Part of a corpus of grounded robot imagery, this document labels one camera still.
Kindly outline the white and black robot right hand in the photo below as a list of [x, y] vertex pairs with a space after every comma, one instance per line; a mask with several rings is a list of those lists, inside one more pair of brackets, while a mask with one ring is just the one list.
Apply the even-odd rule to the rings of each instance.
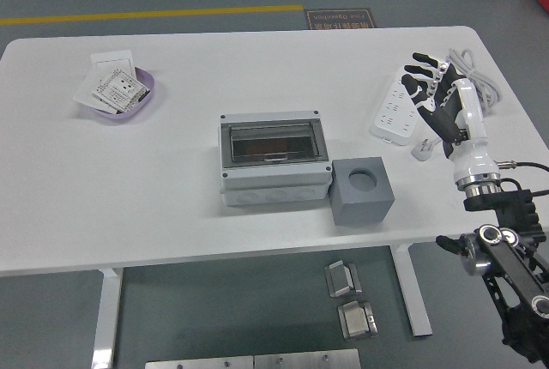
[[404, 67], [401, 83], [419, 115], [438, 135], [443, 151], [454, 164], [459, 191], [473, 187], [497, 188], [500, 171], [488, 155], [488, 138], [474, 84], [454, 64], [423, 53]]

